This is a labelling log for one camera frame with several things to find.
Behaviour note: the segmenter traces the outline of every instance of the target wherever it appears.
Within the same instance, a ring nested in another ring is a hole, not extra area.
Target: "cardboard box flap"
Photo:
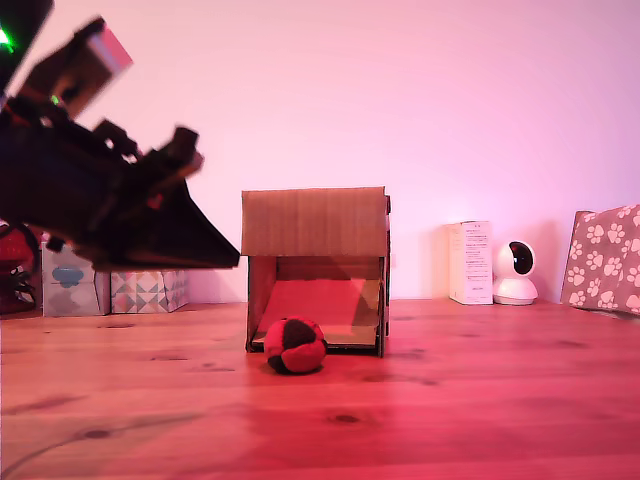
[[[242,193],[242,255],[387,254],[384,187]]]

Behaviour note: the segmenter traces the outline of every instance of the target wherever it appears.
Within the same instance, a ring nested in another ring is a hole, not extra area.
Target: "wooden tabletop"
[[[286,377],[245,315],[3,320],[2,478],[640,479],[638,324],[396,301],[384,359]]]

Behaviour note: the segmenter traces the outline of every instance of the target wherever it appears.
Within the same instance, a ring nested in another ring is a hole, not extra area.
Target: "geometric pattern box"
[[[186,305],[184,270],[112,272],[112,313],[170,313]]]
[[[110,310],[108,273],[97,273],[91,263],[65,245],[55,253],[42,245],[42,310],[45,317],[107,315]]]

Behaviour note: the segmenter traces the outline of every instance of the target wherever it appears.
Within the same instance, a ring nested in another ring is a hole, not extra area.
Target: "red and black ball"
[[[327,355],[327,342],[315,322],[288,317],[269,327],[264,351],[269,365],[278,373],[310,373],[322,365]]]

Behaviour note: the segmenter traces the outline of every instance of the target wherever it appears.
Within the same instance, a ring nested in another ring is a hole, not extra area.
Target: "camera lens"
[[[520,275],[526,275],[533,268],[533,254],[529,247],[521,242],[511,242],[509,244],[513,254],[513,268]]]

